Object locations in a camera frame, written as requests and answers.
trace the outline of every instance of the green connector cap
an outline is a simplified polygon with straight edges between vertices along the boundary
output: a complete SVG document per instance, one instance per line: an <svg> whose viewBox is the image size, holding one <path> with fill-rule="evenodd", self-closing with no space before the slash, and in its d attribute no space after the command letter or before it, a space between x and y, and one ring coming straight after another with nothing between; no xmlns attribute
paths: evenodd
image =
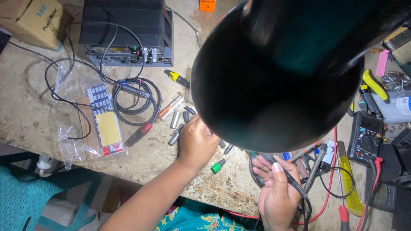
<svg viewBox="0 0 411 231"><path fill-rule="evenodd" d="M225 159L221 159L220 161L218 161L217 163L215 163L213 166L211 166L211 170L214 174L217 174L221 167L223 167L223 165L226 163Z"/></svg>

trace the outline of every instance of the wooden table surface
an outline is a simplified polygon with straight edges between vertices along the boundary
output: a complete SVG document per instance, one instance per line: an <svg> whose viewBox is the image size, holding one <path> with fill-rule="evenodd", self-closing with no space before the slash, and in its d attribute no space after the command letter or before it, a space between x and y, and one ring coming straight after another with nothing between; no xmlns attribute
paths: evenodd
<svg viewBox="0 0 411 231"><path fill-rule="evenodd" d="M75 16L75 21L81 21L82 1L61 1ZM167 5L174 8L181 15L191 21L199 29L203 40L220 18L240 1L230 0L218 2L215 13L200 12L197 1L168 0ZM182 20L174 17L174 62L171 70L190 78L191 66L198 51L194 32ZM79 35L79 26L73 26L72 37L75 44ZM12 42L44 54L53 60L66 58L68 42L60 52L48 51L33 47L12 39ZM0 142L22 148L34 153L44 154L58 160L63 160L58 144L58 127L64 122L70 122L79 128L78 112L68 104L58 105L51 99L44 81L44 70L49 61L21 50L12 45L7 45L0 55ZM137 75L138 67L110 67L105 71L114 79L130 78ZM145 67L143 78L152 80L162 94L162 109L167 106L178 92L185 89L171 81L165 74L165 68ZM85 67L76 67L76 73L90 76L95 75L92 70ZM50 83L54 84L57 71L51 68L48 74ZM133 99L125 93L119 94L119 101L123 105L130 105ZM183 112L183 104L178 111ZM147 120L152 114L152 107L146 112L128 116L126 118L140 122ZM76 165L116 176L139 184L145 184L173 161L178 153L178 146L169 146L171 118L164 122L155 123L152 130L136 145L128 149L128 156L122 153L93 159L87 162L75 163ZM348 147L351 133L352 118L345 116L338 124L338 140L344 141ZM136 127L120 122L121 135L126 140L136 131ZM325 139L333 139L332 131ZM212 204L237 213L258 216L258 198L260 188L251 178L248 168L248 155L238 148L229 154L223 155L223 149L217 148L211 161L186 187L182 196ZM221 158L227 160L218 174L213 174L210 167ZM365 167L352 164L354 177L357 182L359 196L364 192ZM324 176L328 184L329 176ZM334 175L332 191L339 193L337 174ZM313 216L317 214L326 197L326 192L319 179L316 179L309 192L313 204ZM338 206L339 199L330 197L326 211L319 219L310 225L310 230L339 230ZM390 213L374 210L372 221L378 221L377 230L389 230L392 215ZM350 215L350 226L353 228L359 219Z"/></svg>

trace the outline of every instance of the teal clothing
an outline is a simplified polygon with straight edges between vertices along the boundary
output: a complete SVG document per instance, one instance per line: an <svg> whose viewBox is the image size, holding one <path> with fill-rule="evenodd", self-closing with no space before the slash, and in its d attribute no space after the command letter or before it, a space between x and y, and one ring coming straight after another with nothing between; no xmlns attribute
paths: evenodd
<svg viewBox="0 0 411 231"><path fill-rule="evenodd" d="M248 219L252 226L256 220ZM186 199L158 223L155 231L247 231L229 214L219 215L216 207Z"/></svg>

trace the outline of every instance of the teal chair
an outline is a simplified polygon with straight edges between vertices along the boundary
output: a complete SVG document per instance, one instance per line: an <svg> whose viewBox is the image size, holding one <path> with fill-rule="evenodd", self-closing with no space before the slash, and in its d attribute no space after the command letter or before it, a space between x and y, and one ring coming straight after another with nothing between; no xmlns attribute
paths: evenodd
<svg viewBox="0 0 411 231"><path fill-rule="evenodd" d="M10 163L31 159L29 170ZM52 231L75 231L92 222L85 217L100 185L102 174L78 168L41 178L33 173L38 155L30 152L0 156L0 231L33 231L41 225ZM42 216L47 201L55 194L91 182L74 221L63 226Z"/></svg>

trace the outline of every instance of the orange tag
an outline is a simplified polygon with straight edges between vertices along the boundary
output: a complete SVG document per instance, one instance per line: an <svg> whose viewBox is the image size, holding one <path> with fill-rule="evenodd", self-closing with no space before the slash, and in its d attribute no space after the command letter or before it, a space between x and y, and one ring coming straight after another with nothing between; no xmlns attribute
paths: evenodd
<svg viewBox="0 0 411 231"><path fill-rule="evenodd" d="M200 10L214 12L216 0L200 0Z"/></svg>

